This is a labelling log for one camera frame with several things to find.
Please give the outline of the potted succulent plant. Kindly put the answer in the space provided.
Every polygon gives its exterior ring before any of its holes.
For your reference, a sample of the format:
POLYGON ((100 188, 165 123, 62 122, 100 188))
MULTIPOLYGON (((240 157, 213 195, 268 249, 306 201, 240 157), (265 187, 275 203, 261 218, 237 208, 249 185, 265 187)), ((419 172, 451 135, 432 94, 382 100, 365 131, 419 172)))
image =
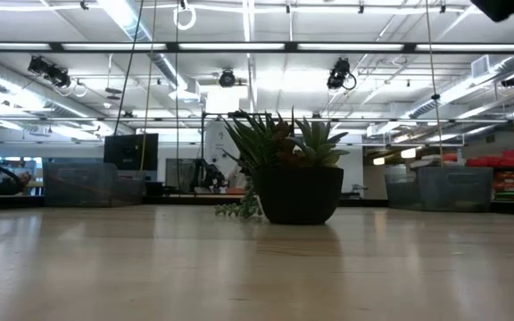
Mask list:
POLYGON ((334 214, 344 170, 337 163, 348 152, 337 147, 345 132, 334 135, 329 121, 239 111, 225 123, 245 172, 245 194, 238 204, 215 213, 250 218, 263 215, 272 224, 323 225, 334 214))

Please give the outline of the black monitor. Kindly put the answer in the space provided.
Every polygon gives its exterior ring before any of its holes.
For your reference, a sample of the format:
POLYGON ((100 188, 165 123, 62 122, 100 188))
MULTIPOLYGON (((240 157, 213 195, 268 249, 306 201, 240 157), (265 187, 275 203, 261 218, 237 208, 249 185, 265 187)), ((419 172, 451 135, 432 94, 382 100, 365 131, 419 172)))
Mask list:
POLYGON ((107 136, 104 139, 104 163, 118 170, 156 171, 158 169, 157 134, 107 136))

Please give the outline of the dark clear plastic bin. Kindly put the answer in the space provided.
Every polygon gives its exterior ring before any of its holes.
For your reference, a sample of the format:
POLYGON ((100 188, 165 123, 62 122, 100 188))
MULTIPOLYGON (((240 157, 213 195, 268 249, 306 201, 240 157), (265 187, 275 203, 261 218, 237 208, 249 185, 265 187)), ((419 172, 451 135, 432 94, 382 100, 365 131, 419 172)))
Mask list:
POLYGON ((145 195, 145 172, 118 170, 109 163, 45 163, 43 183, 46 177, 96 177, 112 178, 115 183, 112 196, 104 204, 80 204, 75 206, 47 201, 44 188, 44 205, 47 207, 123 207, 141 204, 145 195))
POLYGON ((441 212, 487 212, 493 169, 423 167, 409 174, 386 174, 390 208, 441 212))

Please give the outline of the black overhead device pair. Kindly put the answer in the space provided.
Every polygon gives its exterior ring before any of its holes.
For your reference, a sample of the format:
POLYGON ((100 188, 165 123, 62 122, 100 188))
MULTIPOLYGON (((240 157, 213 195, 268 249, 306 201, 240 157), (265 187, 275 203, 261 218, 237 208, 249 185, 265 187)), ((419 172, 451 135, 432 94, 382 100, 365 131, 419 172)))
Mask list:
POLYGON ((47 62, 42 56, 31 57, 28 71, 36 76, 41 76, 57 88, 67 88, 71 84, 71 79, 66 69, 61 69, 57 65, 47 62))

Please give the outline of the black overhead frame bar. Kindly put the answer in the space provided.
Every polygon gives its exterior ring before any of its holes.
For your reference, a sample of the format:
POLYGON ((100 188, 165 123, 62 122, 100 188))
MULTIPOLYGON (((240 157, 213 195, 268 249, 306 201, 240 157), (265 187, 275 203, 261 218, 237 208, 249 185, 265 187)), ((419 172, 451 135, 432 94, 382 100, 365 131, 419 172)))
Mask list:
POLYGON ((392 42, 0 42, 0 52, 49 52, 60 54, 514 54, 514 44, 392 42))

